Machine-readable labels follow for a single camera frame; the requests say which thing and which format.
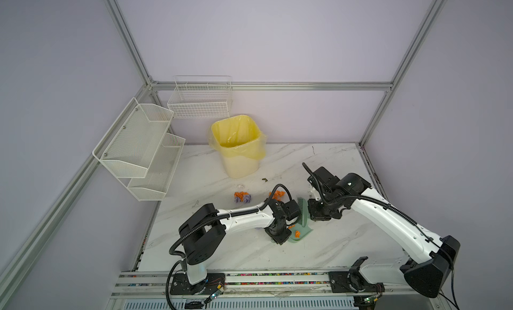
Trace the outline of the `green hand brush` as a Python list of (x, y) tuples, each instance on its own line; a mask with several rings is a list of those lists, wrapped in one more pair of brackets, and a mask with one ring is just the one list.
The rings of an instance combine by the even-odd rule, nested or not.
[(297, 202), (300, 210), (300, 216), (297, 219), (297, 224), (300, 224), (302, 227), (306, 227), (309, 220), (308, 202), (301, 197), (297, 199)]

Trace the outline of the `green plastic dustpan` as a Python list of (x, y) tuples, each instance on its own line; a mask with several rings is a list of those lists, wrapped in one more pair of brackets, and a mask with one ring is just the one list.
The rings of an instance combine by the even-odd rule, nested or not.
[(292, 238), (290, 236), (288, 238), (288, 241), (291, 243), (299, 242), (300, 240), (304, 239), (312, 231), (312, 229), (308, 226), (302, 227), (300, 224), (296, 224), (296, 226), (301, 231), (301, 238), (299, 240), (292, 240)]

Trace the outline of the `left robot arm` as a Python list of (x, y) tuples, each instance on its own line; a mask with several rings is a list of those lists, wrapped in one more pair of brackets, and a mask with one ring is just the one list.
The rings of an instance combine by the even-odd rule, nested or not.
[(281, 245), (292, 235), (289, 227), (301, 215), (295, 200), (284, 203), (268, 198), (258, 205), (232, 210), (217, 209), (209, 203), (178, 228), (179, 239), (171, 246), (169, 254), (180, 257), (189, 286), (202, 288), (208, 281), (205, 262), (228, 234), (259, 228)]

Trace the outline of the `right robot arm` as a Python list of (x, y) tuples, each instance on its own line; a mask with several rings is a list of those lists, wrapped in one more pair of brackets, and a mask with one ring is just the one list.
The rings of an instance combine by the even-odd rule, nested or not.
[(460, 249), (454, 237), (441, 237), (422, 227), (355, 173), (340, 179), (324, 167), (307, 172), (314, 193), (308, 201), (311, 220), (329, 221), (340, 219), (346, 210), (357, 212), (389, 235), (404, 252), (397, 259), (360, 257), (347, 273), (351, 291), (359, 293), (380, 284), (408, 285), (434, 299), (446, 280), (454, 278)]

